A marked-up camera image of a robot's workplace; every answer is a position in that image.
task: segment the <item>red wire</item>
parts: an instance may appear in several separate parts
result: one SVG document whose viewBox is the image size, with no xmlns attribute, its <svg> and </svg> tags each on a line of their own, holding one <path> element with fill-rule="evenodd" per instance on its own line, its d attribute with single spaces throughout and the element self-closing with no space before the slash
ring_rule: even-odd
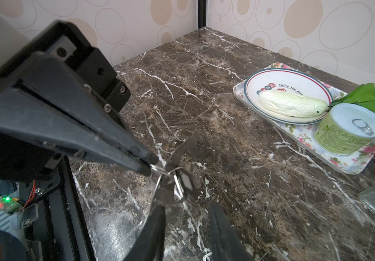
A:
<svg viewBox="0 0 375 261">
<path fill-rule="evenodd" d="M 30 195 L 29 195 L 29 197 L 28 197 L 28 201 L 27 201 L 27 202 L 25 203 L 25 205 L 24 205 L 20 210 L 18 210 L 18 211 L 23 210 L 23 209 L 28 205 L 28 203 L 31 202 L 31 201 L 34 199 L 34 197 L 35 197 L 35 189 L 36 189 L 36 187 L 35 187 L 35 180 L 34 180 L 34 183 L 33 183 L 33 185 L 32 185 L 32 189 L 31 189 L 31 193 L 30 193 Z"/>
</svg>

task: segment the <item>tin can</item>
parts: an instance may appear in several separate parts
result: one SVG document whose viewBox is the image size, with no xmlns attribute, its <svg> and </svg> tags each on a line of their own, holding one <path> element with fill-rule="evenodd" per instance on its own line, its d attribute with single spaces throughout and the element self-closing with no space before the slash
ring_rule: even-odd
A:
<svg viewBox="0 0 375 261">
<path fill-rule="evenodd" d="M 313 137 L 331 153 L 352 154 L 375 138 L 375 113 L 355 104 L 338 104 L 314 128 Z"/>
</svg>

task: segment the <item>floral tray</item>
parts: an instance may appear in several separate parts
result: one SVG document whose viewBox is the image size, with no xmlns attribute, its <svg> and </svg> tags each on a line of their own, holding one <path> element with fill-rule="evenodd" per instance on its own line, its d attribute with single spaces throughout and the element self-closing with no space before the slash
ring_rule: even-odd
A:
<svg viewBox="0 0 375 261">
<path fill-rule="evenodd" d="M 274 63 L 267 66 L 268 68 L 285 68 L 295 70 L 288 65 L 282 63 Z M 375 139 L 370 143 L 366 144 L 364 147 L 360 148 L 358 151 L 348 155 L 342 156 L 327 152 L 324 150 L 313 138 L 312 130 L 316 128 L 317 123 L 310 125 L 293 125 L 286 124 L 282 122 L 277 122 L 270 118 L 265 117 L 260 114 L 254 107 L 248 102 L 244 95 L 244 82 L 235 85 L 233 88 L 234 96 L 240 100 L 242 103 L 250 107 L 253 111 L 257 112 L 261 117 L 268 120 L 280 131 L 288 135 L 290 138 L 294 139 L 296 142 L 300 143 L 305 149 L 314 154 L 318 159 L 322 160 L 325 164 L 333 168 L 342 174 L 359 174 L 367 166 L 372 157 L 375 154 Z M 325 82 L 321 83 L 329 90 L 334 100 L 337 100 L 347 93 L 337 89 Z"/>
</svg>

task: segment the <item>marble countertop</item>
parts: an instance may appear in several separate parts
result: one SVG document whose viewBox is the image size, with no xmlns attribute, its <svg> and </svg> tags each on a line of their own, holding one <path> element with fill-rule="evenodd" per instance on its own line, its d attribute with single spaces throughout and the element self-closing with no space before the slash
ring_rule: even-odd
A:
<svg viewBox="0 0 375 261">
<path fill-rule="evenodd" d="M 255 260 L 375 260 L 375 216 L 357 194 L 375 185 L 375 160 L 359 175 L 333 171 L 232 94 L 251 73 L 281 62 L 344 91 L 356 85 L 210 28 L 115 67 L 132 92 L 121 111 L 161 162 L 198 132 L 201 192 L 167 228 L 164 260 L 202 260 L 206 209 L 218 202 Z M 278 142 L 291 145 L 276 147 Z M 157 175 L 72 160 L 98 260 L 121 260 L 146 217 Z"/>
</svg>

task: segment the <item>beige wallpaper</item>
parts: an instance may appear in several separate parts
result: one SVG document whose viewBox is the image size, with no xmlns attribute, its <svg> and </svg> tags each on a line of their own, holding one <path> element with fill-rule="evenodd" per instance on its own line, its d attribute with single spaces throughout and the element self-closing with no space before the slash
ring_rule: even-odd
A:
<svg viewBox="0 0 375 261">
<path fill-rule="evenodd" d="M 0 16 L 28 39 L 73 22 L 112 65 L 197 29 L 196 0 L 0 0 Z"/>
<path fill-rule="evenodd" d="M 208 0 L 207 25 L 349 81 L 375 82 L 375 1 Z"/>
</svg>

